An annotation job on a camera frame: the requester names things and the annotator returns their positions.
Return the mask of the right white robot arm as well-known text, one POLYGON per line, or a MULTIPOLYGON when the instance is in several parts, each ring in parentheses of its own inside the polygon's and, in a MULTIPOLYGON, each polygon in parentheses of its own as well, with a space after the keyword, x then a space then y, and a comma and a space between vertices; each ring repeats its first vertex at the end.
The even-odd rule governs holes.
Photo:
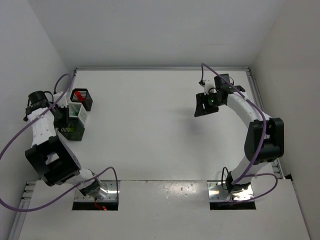
POLYGON ((227 174, 225 187, 229 193, 247 189, 252 178, 268 163, 284 154, 284 122, 271 117, 248 99, 245 89, 235 85, 229 74, 201 79, 203 92, 196 94, 194 117, 219 111, 220 106, 233 110, 247 127, 244 157, 236 168, 227 174))

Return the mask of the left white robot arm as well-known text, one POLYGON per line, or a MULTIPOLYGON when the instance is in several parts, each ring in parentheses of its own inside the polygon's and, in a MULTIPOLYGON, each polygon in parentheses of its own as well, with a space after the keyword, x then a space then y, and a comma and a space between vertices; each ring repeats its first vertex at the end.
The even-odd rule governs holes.
POLYGON ((63 141, 82 140, 93 102, 83 89, 74 90, 73 94, 75 100, 56 92, 49 101, 41 90, 28 96, 24 121, 31 123, 33 140, 25 157, 48 186, 70 184, 83 196, 97 198, 100 180, 91 170, 81 167, 63 141))

